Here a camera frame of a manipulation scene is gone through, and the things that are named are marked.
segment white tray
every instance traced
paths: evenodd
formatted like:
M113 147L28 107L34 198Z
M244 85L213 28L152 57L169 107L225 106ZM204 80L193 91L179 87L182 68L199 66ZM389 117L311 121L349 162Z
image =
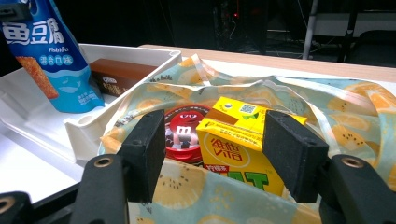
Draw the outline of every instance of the white tray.
M88 44L80 47L88 63L106 58L158 66L140 82L182 60L178 50ZM0 77L0 120L9 129L70 161L89 160L97 155L99 137L129 91L118 98L104 95L106 106L88 113L61 113L53 108L25 70L19 69Z

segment yellow box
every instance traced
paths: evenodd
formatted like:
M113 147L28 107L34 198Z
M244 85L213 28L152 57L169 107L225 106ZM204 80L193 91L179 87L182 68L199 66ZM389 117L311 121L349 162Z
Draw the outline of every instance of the yellow box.
M196 131L206 169L280 196L283 181L262 154L266 110L220 97ZM306 121L292 116L302 124Z

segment barcode sticker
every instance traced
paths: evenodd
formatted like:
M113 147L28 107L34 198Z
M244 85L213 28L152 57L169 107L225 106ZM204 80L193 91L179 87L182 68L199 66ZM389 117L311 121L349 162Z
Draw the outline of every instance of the barcode sticker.
M241 109L239 109L239 111L251 114L251 113L253 113L254 109L256 109L255 105L242 105L242 107L241 107Z

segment blue snack bag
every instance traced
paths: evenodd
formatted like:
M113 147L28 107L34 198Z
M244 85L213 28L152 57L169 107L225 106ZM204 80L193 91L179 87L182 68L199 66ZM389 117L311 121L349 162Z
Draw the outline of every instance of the blue snack bag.
M55 3L0 0L0 6L4 4L26 4L29 8L31 18L3 21L0 30L12 54L52 105L67 113L84 113L104 106L99 91L90 86L91 69Z

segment brown box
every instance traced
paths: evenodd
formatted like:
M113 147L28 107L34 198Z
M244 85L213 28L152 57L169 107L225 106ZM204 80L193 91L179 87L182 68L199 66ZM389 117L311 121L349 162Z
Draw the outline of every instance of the brown box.
M120 96L157 66L98 59L90 64L90 68L101 93Z

